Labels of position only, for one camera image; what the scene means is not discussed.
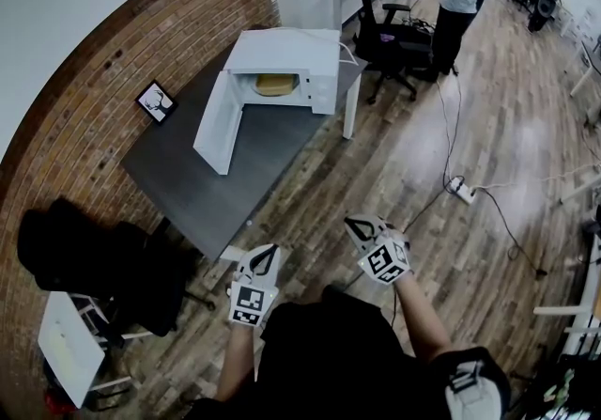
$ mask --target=extension cord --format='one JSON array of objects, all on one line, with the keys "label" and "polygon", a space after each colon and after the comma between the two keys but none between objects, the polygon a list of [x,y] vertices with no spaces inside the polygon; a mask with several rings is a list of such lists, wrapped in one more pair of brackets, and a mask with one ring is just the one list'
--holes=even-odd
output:
[{"label": "extension cord", "polygon": [[449,185],[453,193],[463,199],[468,205],[473,203],[476,192],[473,191],[461,178],[453,178]]}]

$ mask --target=tabletop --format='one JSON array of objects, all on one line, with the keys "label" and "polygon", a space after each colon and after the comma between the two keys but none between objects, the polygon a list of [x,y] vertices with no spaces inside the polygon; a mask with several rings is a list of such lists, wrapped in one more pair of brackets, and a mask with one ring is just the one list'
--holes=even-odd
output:
[{"label": "tabletop", "polygon": [[594,70],[601,74],[601,55],[599,55],[601,53],[601,49],[597,49],[595,52],[593,52],[593,48],[585,42],[582,42],[582,47],[584,47],[584,51],[589,57],[589,61],[591,61],[591,65],[593,66]]},{"label": "tabletop", "polygon": [[[328,116],[309,107],[247,104],[227,176],[218,175],[193,149],[208,97],[233,45],[175,96],[176,111],[151,124],[122,165],[154,205],[206,257],[216,260],[260,206],[296,155]],[[347,53],[341,56],[347,59]],[[338,104],[362,73],[340,64]]]},{"label": "tabletop", "polygon": [[38,344],[61,386],[80,408],[104,359],[104,351],[67,293],[51,291]]}]

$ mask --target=black pants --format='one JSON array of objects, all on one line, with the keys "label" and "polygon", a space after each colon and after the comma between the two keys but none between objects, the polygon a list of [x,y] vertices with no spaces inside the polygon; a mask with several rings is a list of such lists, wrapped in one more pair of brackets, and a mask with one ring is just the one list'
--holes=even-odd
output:
[{"label": "black pants", "polygon": [[461,39],[475,17],[476,13],[451,12],[440,7],[432,38],[433,66],[436,70],[447,72],[453,67],[461,49]]},{"label": "black pants", "polygon": [[476,14],[478,14],[478,12],[480,12],[480,9],[482,8],[482,4],[485,3],[485,0],[477,0],[476,1]]}]

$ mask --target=wooden floor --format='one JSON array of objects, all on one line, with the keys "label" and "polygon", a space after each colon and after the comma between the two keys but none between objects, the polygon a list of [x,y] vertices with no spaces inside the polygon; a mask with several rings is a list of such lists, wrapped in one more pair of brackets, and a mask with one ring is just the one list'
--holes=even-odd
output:
[{"label": "wooden floor", "polygon": [[[437,10],[438,0],[421,0],[414,15],[434,22]],[[526,21],[516,5],[486,0],[465,36],[457,60],[459,81],[441,76],[440,91],[450,135],[462,101],[452,174],[464,176],[469,185],[520,182],[492,193],[517,239],[550,275],[536,282],[524,257],[508,259],[511,240],[492,201],[482,194],[471,207],[443,194],[408,233],[419,282],[456,345],[483,345],[505,372],[524,374],[538,358],[536,346],[552,348],[564,325],[536,318],[532,309],[569,303],[578,289],[578,218],[586,201],[556,204],[564,188],[580,184],[592,170],[566,180],[526,180],[594,162],[581,123],[600,90],[590,81],[570,100],[568,91],[583,72],[578,65],[563,73],[573,45],[550,27],[531,35]],[[361,99],[375,79],[372,73],[364,75]],[[345,215],[377,213],[402,228],[439,191],[447,153],[439,90],[420,84],[419,99],[409,103],[407,97],[407,91],[388,83],[376,105],[361,101],[352,141],[341,138],[340,115],[328,121],[239,235],[241,247],[277,242],[286,249],[280,302],[315,301],[324,286],[356,274]],[[601,153],[595,133],[585,138]],[[130,345],[119,363],[138,389],[125,406],[102,416],[179,418],[186,412],[185,401],[215,393],[228,335],[225,286],[231,266],[200,265],[189,289],[207,295],[217,311],[210,314],[186,303],[176,333]],[[380,305],[391,317],[391,288],[362,278],[349,292]],[[402,320],[395,330],[410,350]],[[261,347],[257,341],[257,361]],[[524,385],[512,386],[516,395]]]}]

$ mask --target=black clothing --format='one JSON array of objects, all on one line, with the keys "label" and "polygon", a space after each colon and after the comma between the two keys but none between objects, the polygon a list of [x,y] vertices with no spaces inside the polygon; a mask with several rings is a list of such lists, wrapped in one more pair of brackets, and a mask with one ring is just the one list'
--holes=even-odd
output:
[{"label": "black clothing", "polygon": [[[198,401],[188,419],[238,409],[266,416],[364,410],[404,419],[448,416],[444,388],[459,353],[442,354],[429,366],[406,355],[374,305],[328,287],[321,303],[278,306],[262,338],[256,383],[227,403]],[[500,390],[508,389],[485,349],[461,352],[461,362],[466,354],[495,369]]]},{"label": "black clothing", "polygon": [[480,9],[482,8],[482,4],[485,3],[485,0],[477,0],[476,1],[476,15],[478,15],[478,12],[480,12]]},{"label": "black clothing", "polygon": [[433,66],[436,70],[449,70],[453,67],[463,35],[470,27],[477,13],[452,12],[439,8],[436,30],[432,38]]}]

